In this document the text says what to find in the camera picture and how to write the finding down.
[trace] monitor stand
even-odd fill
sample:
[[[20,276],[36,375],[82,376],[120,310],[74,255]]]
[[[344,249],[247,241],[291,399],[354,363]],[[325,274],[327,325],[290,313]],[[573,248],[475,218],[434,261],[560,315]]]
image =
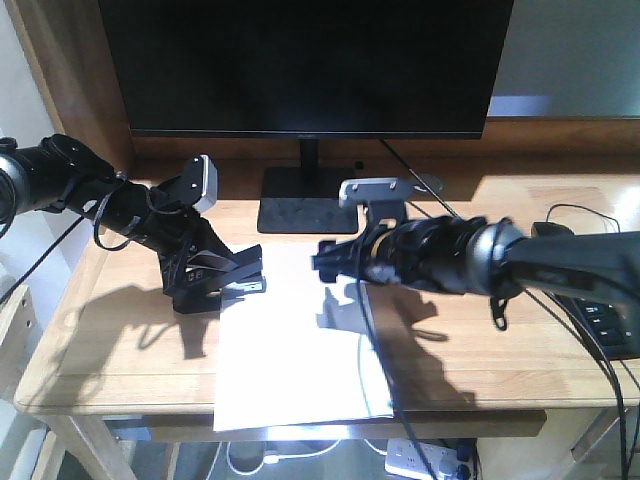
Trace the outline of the monitor stand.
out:
[[[319,168],[318,140],[300,140],[300,168],[267,168],[262,181],[260,233],[356,233],[355,208],[340,208],[343,180],[355,178],[349,168]]]

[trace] monitor screen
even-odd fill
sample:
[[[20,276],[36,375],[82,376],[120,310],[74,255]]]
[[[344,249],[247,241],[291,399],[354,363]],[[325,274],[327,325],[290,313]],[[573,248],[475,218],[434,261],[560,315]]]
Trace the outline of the monitor screen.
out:
[[[131,131],[476,138],[513,0],[101,0]]]

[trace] power strip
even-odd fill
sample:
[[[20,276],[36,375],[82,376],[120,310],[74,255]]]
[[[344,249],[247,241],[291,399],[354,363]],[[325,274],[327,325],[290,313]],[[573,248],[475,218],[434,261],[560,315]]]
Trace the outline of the power strip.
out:
[[[433,473],[436,474],[436,480],[468,480],[471,476],[471,464],[459,461],[454,449],[428,443],[419,445],[431,464]],[[411,441],[404,438],[389,440],[384,469],[388,473],[403,477],[434,480],[427,472]]]

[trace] white wall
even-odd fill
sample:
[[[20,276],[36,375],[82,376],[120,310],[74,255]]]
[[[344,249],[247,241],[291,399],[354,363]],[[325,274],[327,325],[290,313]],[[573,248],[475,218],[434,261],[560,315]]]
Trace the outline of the white wall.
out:
[[[640,116],[640,1],[515,0],[492,116]]]
[[[0,58],[1,133],[15,137],[21,146],[36,145],[53,133],[53,126],[4,2],[0,2]],[[75,215],[67,213],[19,215],[7,235],[0,239],[0,263],[14,278],[20,277],[74,219]],[[86,243],[88,225],[83,227],[70,236],[62,248],[56,249],[26,282],[37,317],[37,326],[29,338],[29,352],[48,324]],[[0,480],[30,478],[43,436],[42,424],[0,400]]]

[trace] monitor base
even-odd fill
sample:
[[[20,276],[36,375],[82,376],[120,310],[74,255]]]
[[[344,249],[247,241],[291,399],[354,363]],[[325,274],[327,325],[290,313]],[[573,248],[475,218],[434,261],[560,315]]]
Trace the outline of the monitor base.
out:
[[[355,174],[349,168],[318,168],[309,178],[300,168],[268,168],[262,184],[258,232],[357,233],[357,210],[338,205],[340,184],[350,178]]]

